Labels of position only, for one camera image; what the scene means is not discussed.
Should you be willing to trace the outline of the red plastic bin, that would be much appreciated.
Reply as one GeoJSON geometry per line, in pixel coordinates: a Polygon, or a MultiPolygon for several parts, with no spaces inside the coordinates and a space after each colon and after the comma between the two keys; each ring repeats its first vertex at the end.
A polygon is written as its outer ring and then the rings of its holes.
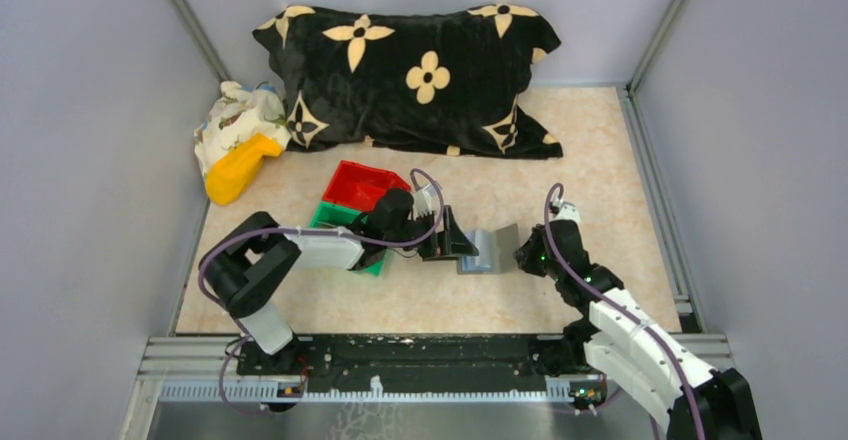
{"type": "Polygon", "coordinates": [[[339,162],[321,200],[360,212],[371,211],[390,189],[411,190],[399,174],[353,161],[339,162]]]}

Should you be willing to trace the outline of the green plastic bin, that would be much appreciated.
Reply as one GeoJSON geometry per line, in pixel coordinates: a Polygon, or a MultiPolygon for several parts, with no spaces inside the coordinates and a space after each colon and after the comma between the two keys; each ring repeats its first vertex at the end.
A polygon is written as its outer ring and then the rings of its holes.
{"type": "MultiPolygon", "coordinates": [[[[328,202],[321,202],[316,208],[309,226],[313,228],[334,228],[337,226],[345,226],[353,222],[360,214],[361,212],[355,209],[328,202]]],[[[384,260],[385,253],[382,253],[382,256],[378,261],[364,270],[361,270],[361,273],[379,276],[384,265],[384,260]]]]}

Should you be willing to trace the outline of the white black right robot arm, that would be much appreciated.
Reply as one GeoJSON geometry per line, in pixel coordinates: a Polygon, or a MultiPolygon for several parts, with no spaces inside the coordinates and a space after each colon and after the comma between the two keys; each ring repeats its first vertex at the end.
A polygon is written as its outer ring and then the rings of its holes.
{"type": "Polygon", "coordinates": [[[563,347],[547,364],[597,370],[650,416],[667,439],[759,439],[751,387],[734,368],[721,370],[660,327],[610,269],[591,261],[573,220],[533,227],[515,252],[519,269],[550,278],[581,319],[563,330],[563,347]]]}

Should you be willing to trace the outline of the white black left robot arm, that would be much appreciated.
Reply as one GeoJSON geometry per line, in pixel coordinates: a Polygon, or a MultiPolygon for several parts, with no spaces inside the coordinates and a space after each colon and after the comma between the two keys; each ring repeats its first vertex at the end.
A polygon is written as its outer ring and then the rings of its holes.
{"type": "Polygon", "coordinates": [[[261,349],[263,364],[285,374],[300,359],[295,334],[272,303],[286,275],[323,267],[364,270],[392,249],[413,251],[424,261],[479,254],[440,190],[391,188],[371,210],[341,226],[283,227],[265,211],[254,213],[202,257],[199,281],[261,349]]]}

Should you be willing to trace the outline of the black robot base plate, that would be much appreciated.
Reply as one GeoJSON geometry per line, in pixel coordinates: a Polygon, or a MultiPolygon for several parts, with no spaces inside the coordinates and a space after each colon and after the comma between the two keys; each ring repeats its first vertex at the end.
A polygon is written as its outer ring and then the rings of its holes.
{"type": "Polygon", "coordinates": [[[562,351],[563,334],[378,335],[295,337],[276,355],[251,340],[227,354],[242,376],[291,376],[280,398],[372,397],[412,401],[534,398],[593,414],[618,397],[606,376],[589,367],[547,364],[562,351]]]}

